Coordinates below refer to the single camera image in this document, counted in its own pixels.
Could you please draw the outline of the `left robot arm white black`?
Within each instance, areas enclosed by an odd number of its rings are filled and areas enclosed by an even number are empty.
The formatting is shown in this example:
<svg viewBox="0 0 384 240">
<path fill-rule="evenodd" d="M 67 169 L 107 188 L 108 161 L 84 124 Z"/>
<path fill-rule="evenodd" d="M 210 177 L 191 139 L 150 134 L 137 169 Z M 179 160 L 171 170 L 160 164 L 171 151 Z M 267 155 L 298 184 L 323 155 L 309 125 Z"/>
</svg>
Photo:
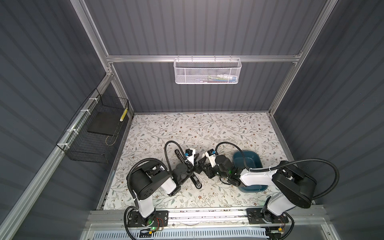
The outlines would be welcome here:
<svg viewBox="0 0 384 240">
<path fill-rule="evenodd" d="M 200 174 L 202 170 L 201 167 L 188 163 L 178 164 L 174 170 L 169 170 L 162 161 L 154 158 L 143 159 L 136 163 L 129 171 L 126 180 L 139 216 L 146 221 L 155 216 L 156 209 L 152 195 L 159 188 L 168 196 L 174 196 L 188 179 L 193 179 L 194 183 L 197 183 L 198 179 L 194 174 Z"/>
</svg>

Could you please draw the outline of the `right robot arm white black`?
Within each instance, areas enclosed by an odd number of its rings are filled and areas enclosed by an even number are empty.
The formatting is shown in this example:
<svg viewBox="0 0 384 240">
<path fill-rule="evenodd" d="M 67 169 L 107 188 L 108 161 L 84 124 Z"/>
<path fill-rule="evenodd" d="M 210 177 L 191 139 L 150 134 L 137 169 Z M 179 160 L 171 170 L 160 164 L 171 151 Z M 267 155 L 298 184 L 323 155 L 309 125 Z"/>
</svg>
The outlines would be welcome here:
<svg viewBox="0 0 384 240">
<path fill-rule="evenodd" d="M 276 167 L 257 169 L 256 172 L 236 168 L 224 155 L 214 156 L 214 162 L 212 164 L 208 157 L 203 157 L 197 162 L 197 167 L 208 178 L 226 179 L 227 185 L 274 186 L 279 189 L 279 194 L 267 200 L 265 214 L 280 216 L 294 207 L 308 209 L 312 204 L 317 181 L 288 161 L 281 161 Z"/>
</svg>

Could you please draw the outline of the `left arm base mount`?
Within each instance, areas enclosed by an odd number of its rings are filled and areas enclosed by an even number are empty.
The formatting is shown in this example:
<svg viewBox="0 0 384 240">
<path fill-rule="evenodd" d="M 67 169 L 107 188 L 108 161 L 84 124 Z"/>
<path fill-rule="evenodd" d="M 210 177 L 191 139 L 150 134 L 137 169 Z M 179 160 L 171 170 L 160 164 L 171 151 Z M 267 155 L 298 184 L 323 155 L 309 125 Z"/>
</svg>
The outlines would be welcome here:
<svg viewBox="0 0 384 240">
<path fill-rule="evenodd" d="M 148 217 L 144 218 L 137 211 L 130 211 L 126 217 L 127 226 L 129 228 L 147 227 L 156 229 L 162 229 L 168 226 L 169 211 L 157 211 L 155 210 Z"/>
</svg>

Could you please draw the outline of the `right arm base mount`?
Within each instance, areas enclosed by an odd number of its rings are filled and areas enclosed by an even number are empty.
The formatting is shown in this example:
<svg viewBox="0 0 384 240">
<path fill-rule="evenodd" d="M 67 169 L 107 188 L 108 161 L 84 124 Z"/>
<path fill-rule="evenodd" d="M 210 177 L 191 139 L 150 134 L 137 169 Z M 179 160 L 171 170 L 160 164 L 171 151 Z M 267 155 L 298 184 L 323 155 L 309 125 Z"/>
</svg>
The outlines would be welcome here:
<svg viewBox="0 0 384 240">
<path fill-rule="evenodd" d="M 264 211 L 263 208 L 247 208 L 246 216 L 250 224 L 287 224 L 289 218 L 287 215 L 282 214 L 275 216 L 269 211 Z"/>
</svg>

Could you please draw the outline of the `black long stapler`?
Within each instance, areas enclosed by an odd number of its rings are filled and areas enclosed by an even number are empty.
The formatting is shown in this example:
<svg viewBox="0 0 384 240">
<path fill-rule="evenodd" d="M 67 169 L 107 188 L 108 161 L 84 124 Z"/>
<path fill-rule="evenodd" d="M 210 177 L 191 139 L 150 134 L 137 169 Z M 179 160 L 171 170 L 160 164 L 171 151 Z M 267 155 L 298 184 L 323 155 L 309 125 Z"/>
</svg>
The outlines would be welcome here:
<svg viewBox="0 0 384 240">
<path fill-rule="evenodd" d="M 197 178 L 195 173 L 189 170 L 185 155 L 182 155 L 180 150 L 175 150 L 175 154 L 177 158 L 181 161 L 181 163 L 178 164 L 173 170 L 174 181 L 177 186 L 179 187 L 183 185 L 188 179 L 190 179 L 197 189 L 201 189 L 202 183 Z M 195 161 L 197 161 L 199 155 L 199 153 L 195 154 Z"/>
</svg>

